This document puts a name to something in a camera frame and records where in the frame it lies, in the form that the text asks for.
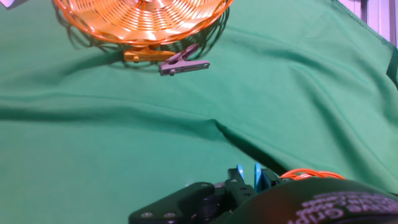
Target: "screw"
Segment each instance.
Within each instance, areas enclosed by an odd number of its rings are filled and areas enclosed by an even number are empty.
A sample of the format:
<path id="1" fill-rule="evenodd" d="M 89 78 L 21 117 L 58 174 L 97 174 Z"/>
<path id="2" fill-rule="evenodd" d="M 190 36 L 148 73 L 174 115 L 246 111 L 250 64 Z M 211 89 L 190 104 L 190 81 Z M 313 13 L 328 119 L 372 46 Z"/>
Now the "screw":
<path id="1" fill-rule="evenodd" d="M 169 213 L 164 214 L 165 218 L 172 218 L 172 217 L 175 217 L 175 216 L 176 216 L 176 214 L 174 212 L 169 212 Z"/>
<path id="2" fill-rule="evenodd" d="M 152 214 L 152 212 L 144 212 L 141 214 L 142 218 L 149 218 L 151 216 L 153 216 L 154 214 Z"/>

